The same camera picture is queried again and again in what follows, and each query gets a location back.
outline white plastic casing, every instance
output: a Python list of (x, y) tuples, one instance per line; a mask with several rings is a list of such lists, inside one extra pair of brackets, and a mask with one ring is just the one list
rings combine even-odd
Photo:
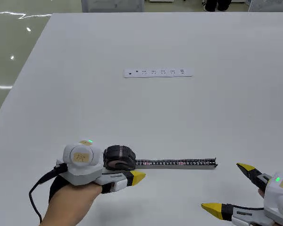
[(264, 197), (265, 214), (272, 219), (283, 219), (283, 174), (275, 173), (266, 187)]
[[(88, 154), (85, 161), (76, 161), (77, 153)], [(67, 145), (63, 153), (63, 162), (67, 163), (68, 171), (73, 175), (88, 175), (94, 171), (103, 169), (103, 152), (94, 144), (84, 145), (76, 143)]]

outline tape measure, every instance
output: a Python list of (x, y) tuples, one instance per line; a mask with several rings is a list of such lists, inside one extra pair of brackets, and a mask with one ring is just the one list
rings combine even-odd
[(135, 153), (127, 146), (114, 145), (104, 151), (104, 166), (108, 170), (134, 169), (214, 169), (214, 159), (136, 159)]

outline hand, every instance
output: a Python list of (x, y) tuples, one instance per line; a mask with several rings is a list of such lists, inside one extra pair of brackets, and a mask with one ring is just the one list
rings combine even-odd
[(40, 226), (75, 226), (87, 214), (102, 187), (96, 184), (67, 185), (58, 190), (49, 202)]
[(258, 189), (259, 195), (261, 195), (262, 198), (264, 198), (264, 192)]

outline black cable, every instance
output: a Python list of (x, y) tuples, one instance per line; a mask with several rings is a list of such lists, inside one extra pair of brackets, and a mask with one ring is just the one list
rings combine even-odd
[(36, 214), (38, 215), (39, 219), (40, 219), (40, 223), (42, 223), (42, 216), (39, 213), (39, 211), (37, 210), (37, 207), (35, 206), (34, 202), (33, 202), (33, 197), (32, 197), (32, 192), (36, 189), (36, 187), (40, 184), (45, 183), (46, 181), (49, 181), (50, 179), (53, 179), (54, 177), (56, 177), (57, 175), (59, 175), (60, 173), (64, 173), (68, 170), (67, 168), (67, 164), (66, 163), (61, 163), (59, 165), (56, 165), (52, 171), (46, 173), (43, 177), (41, 177), (38, 182), (32, 187), (32, 189), (29, 191), (28, 196), (29, 196), (29, 200), (30, 203), (33, 206), (34, 211), (36, 212)]

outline yellow fingertip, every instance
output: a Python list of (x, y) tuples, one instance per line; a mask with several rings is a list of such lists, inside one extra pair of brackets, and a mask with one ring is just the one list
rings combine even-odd
[(201, 207), (212, 214), (214, 217), (223, 220), (221, 213), (221, 203), (203, 203), (201, 204)]
[(130, 171), (133, 174), (132, 186), (138, 184), (142, 179), (145, 178), (146, 174), (139, 171)]
[(255, 167), (247, 165), (247, 164), (243, 164), (243, 163), (237, 163), (237, 165), (245, 168), (247, 171), (251, 171), (251, 170), (255, 169)]

